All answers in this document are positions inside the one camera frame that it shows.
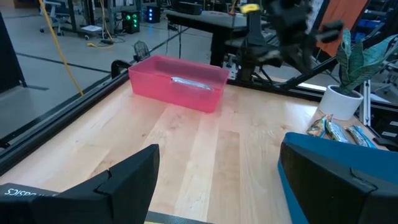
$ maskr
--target black desk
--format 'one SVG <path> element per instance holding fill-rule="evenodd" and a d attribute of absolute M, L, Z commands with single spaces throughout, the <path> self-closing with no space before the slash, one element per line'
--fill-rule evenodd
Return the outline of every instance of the black desk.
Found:
<path fill-rule="evenodd" d="M 236 16 L 233 24 L 233 17 L 223 12 L 203 11 L 199 16 L 170 10 L 166 10 L 165 13 L 169 21 L 174 24 L 213 34 L 210 65 L 222 67 L 225 53 L 224 43 L 232 38 L 245 37 L 248 32 L 244 16 Z"/>
<path fill-rule="evenodd" d="M 274 35 L 273 32 L 262 31 L 262 36 L 265 39 L 267 39 L 267 37 L 270 37 L 270 36 L 273 36 L 273 35 Z M 224 49 L 225 53 L 236 55 L 238 50 L 239 50 L 239 48 L 242 45 L 243 40 L 244 40 L 244 37 L 227 40 L 224 43 L 225 44 L 225 49 Z"/>

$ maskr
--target snack bar package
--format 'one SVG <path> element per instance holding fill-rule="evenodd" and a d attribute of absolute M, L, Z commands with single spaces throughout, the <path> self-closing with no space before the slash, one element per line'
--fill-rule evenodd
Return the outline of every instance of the snack bar package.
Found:
<path fill-rule="evenodd" d="M 315 137 L 323 137 L 326 133 L 326 122 L 331 121 L 330 115 L 324 115 L 320 119 L 314 121 L 307 129 L 307 134 Z"/>
<path fill-rule="evenodd" d="M 363 133 L 361 127 L 352 125 L 348 127 L 346 130 L 353 137 L 354 141 L 358 145 L 377 149 L 377 147 L 372 143 L 372 141 L 368 137 L 366 137 L 366 135 Z"/>
<path fill-rule="evenodd" d="M 351 143 L 343 129 L 339 124 L 327 121 L 326 122 L 326 130 L 330 138 L 339 142 Z"/>

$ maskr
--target orange panel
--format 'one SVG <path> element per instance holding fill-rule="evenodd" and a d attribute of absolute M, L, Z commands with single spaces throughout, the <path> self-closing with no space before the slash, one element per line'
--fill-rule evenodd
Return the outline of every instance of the orange panel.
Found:
<path fill-rule="evenodd" d="M 367 5 L 367 2 L 367 0 L 330 0 L 326 13 L 323 16 L 322 24 L 341 19 L 344 21 L 344 29 L 349 28 L 351 30 Z M 317 47 L 328 53 L 328 55 L 335 56 L 339 44 L 340 39 L 329 44 L 318 42 Z"/>

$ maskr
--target yellow cable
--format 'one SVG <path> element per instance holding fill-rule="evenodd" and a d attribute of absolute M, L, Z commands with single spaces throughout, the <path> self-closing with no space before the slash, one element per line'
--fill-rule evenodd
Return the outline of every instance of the yellow cable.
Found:
<path fill-rule="evenodd" d="M 65 68 L 67 69 L 67 72 L 68 72 L 68 74 L 69 74 L 70 79 L 72 79 L 72 82 L 75 84 L 76 88 L 79 90 L 80 95 L 83 96 L 84 93 L 83 93 L 83 91 L 81 90 L 79 84 L 77 84 L 77 81 L 75 80 L 75 77 L 73 77 L 72 72 L 71 72 L 70 69 L 69 69 L 69 65 L 68 65 L 68 63 L 67 63 L 67 60 L 66 60 L 65 57 L 63 56 L 63 53 L 62 53 L 60 44 L 58 43 L 57 36 L 55 35 L 54 30 L 52 29 L 52 25 L 51 25 L 51 22 L 50 22 L 49 15 L 47 14 L 47 10 L 45 10 L 45 5 L 44 5 L 44 3 L 43 3 L 43 0 L 39 0 L 39 3 L 40 3 L 40 6 L 41 6 L 41 8 L 42 8 L 42 10 L 43 10 L 43 12 L 44 12 L 45 20 L 47 21 L 47 25 L 49 26 L 49 29 L 50 29 L 52 38 L 53 38 L 53 40 L 54 40 L 54 42 L 55 42 L 55 46 L 57 46 L 58 54 L 60 55 L 60 57 L 61 57 L 61 59 L 62 59 L 63 65 L 64 65 Z"/>
<path fill-rule="evenodd" d="M 106 33 L 108 34 L 109 38 L 111 39 L 111 41 L 113 42 L 113 45 L 114 45 L 114 40 L 112 39 L 112 35 L 109 33 L 108 26 L 106 25 L 104 1 L 103 0 L 99 0 L 99 3 L 101 4 L 101 8 L 102 8 L 102 20 L 103 20 L 103 23 L 104 23 L 103 29 L 105 28 Z M 110 49 L 111 47 L 113 47 L 113 45 L 97 46 L 94 43 L 87 43 L 88 47 L 95 47 L 97 49 Z"/>
<path fill-rule="evenodd" d="M 235 14 L 235 5 L 236 5 L 237 0 L 234 1 L 234 3 L 232 3 L 232 7 L 231 10 L 229 12 L 229 14 L 234 15 Z"/>
<path fill-rule="evenodd" d="M 258 4 L 245 4 L 241 6 L 242 14 L 247 14 L 249 12 L 260 11 L 260 6 Z"/>

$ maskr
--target desk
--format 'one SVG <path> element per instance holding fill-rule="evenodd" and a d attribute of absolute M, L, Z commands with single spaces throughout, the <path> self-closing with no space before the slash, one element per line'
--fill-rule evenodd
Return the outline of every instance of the desk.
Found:
<path fill-rule="evenodd" d="M 220 108 L 206 114 L 134 95 L 125 83 L 0 184 L 64 191 L 158 143 L 151 211 L 212 223 L 291 223 L 277 171 L 280 144 L 320 116 L 316 102 L 229 85 Z"/>
<path fill-rule="evenodd" d="M 191 27 L 194 29 L 211 32 L 211 57 L 210 65 L 222 67 L 224 60 L 224 43 L 228 39 L 246 36 L 246 18 L 233 17 L 224 12 L 203 11 L 201 15 L 190 15 L 181 12 L 165 10 L 167 18 L 174 24 Z"/>
<path fill-rule="evenodd" d="M 263 31 L 261 34 L 264 38 L 274 35 L 273 33 L 265 32 L 265 31 Z M 227 40 L 224 43 L 225 53 L 236 55 L 239 48 L 242 46 L 243 41 L 244 41 L 244 37 Z"/>

